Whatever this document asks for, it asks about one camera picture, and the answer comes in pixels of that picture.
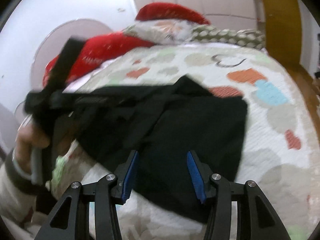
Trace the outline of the person's left hand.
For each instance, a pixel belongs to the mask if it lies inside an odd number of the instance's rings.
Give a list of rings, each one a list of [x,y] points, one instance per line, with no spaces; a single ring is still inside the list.
[[[46,148],[50,140],[32,121],[20,127],[16,138],[15,160],[27,174],[31,174],[31,153],[35,148]]]

